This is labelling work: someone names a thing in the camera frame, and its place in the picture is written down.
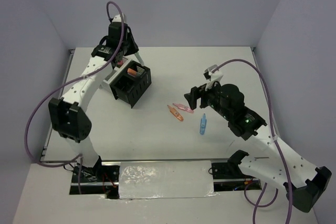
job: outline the tabletop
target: tabletop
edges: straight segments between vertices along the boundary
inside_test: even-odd
[[[71,172],[32,164],[14,218],[14,224],[59,223],[252,223],[253,206],[243,191],[225,191],[213,197],[178,199],[107,200],[102,195],[69,195]],[[260,190],[248,191],[256,201]],[[274,196],[267,190],[261,201]],[[268,208],[257,211],[258,224],[283,224],[288,201],[284,194]],[[314,211],[293,208],[291,224],[317,224]]]
[[[75,50],[67,80],[82,73],[92,50]],[[237,138],[227,121],[211,108],[197,108],[194,114],[180,111],[183,122],[167,108],[172,103],[187,105],[183,94],[206,83],[204,70],[214,64],[240,58],[255,65],[251,48],[141,47],[139,53],[151,69],[152,84],[137,104],[131,109],[106,90],[97,90],[88,106],[87,115],[92,121],[90,138],[103,161],[217,159],[229,158],[237,150],[264,156],[248,141]],[[237,85],[245,95],[245,105],[268,123],[267,102],[258,74],[241,62],[231,63],[221,71],[224,74],[221,84]],[[205,134],[200,135],[203,113],[207,126]],[[51,131],[47,143],[44,161],[61,162],[74,157],[57,132]]]

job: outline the gray wall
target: gray wall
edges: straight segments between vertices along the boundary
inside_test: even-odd
[[[67,50],[33,0],[1,0],[0,12],[0,222],[12,223],[30,166],[24,152],[26,121],[34,106],[61,83]],[[39,154],[49,126],[46,106],[31,127]]]
[[[256,51],[281,136],[334,173],[314,208],[319,224],[336,223],[335,17],[335,0],[281,0]]]
[[[69,48],[107,33],[109,0],[39,0]],[[256,45],[279,0],[114,0],[140,46]]]

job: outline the black basket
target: black basket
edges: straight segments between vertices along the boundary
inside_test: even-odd
[[[127,70],[131,68],[139,73],[138,77],[131,76]],[[132,61],[116,79],[110,84],[115,99],[121,99],[131,105],[137,103],[138,99],[152,83],[151,70]]]

